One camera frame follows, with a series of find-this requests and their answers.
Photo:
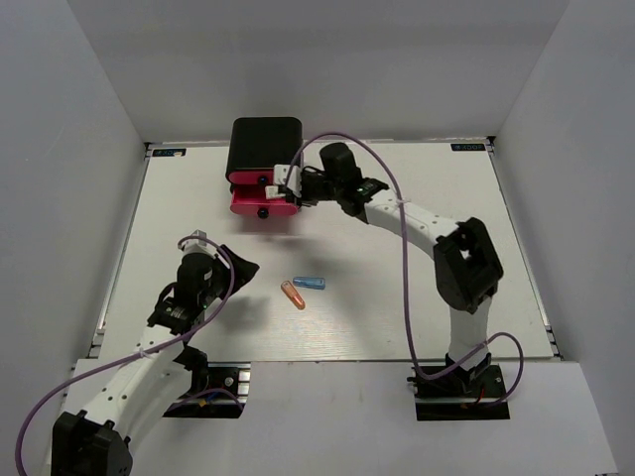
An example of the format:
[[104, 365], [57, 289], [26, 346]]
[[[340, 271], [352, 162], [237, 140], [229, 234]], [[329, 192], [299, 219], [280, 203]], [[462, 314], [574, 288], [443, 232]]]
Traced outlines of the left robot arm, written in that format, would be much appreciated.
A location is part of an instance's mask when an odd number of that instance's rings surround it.
[[179, 243], [176, 278], [159, 293], [130, 361], [78, 412], [53, 427], [53, 475], [128, 475], [133, 452], [173, 406], [210, 389], [207, 356], [190, 345], [259, 265], [227, 246], [192, 236]]

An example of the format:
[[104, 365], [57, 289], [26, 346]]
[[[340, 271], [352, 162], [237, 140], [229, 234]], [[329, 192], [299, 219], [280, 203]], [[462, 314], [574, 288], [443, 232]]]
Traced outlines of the white staples box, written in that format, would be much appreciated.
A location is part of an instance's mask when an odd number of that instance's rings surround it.
[[285, 193], [280, 192], [279, 187], [277, 185], [267, 185], [265, 187], [265, 198], [267, 200], [283, 198], [284, 196], [285, 196]]

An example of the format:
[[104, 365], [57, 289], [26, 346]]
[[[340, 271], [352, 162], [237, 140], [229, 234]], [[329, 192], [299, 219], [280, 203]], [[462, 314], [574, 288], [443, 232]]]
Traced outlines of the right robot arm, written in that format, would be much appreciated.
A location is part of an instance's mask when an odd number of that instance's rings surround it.
[[321, 169], [303, 166], [300, 158], [276, 165], [274, 186], [294, 205], [334, 201], [345, 214], [396, 234], [404, 247], [415, 246], [433, 260], [436, 288], [450, 312], [445, 368], [436, 376], [460, 395], [473, 394], [491, 364], [489, 310], [503, 277], [485, 224], [445, 218], [406, 201], [393, 180], [365, 177], [344, 143], [324, 146], [319, 156]]

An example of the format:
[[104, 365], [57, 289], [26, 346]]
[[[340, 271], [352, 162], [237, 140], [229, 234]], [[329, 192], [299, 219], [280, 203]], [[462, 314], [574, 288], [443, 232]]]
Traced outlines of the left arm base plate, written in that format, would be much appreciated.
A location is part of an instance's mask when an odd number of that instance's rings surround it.
[[250, 363], [208, 362], [196, 387], [172, 404], [167, 418], [238, 419], [247, 404]]

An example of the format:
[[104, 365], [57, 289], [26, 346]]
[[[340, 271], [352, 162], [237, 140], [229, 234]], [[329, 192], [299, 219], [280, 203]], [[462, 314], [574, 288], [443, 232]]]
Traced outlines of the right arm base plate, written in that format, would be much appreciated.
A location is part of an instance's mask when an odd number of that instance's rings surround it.
[[506, 394], [502, 371], [490, 366], [466, 388], [454, 375], [426, 381], [413, 373], [407, 382], [414, 391], [417, 421], [508, 420], [506, 402], [493, 403]]

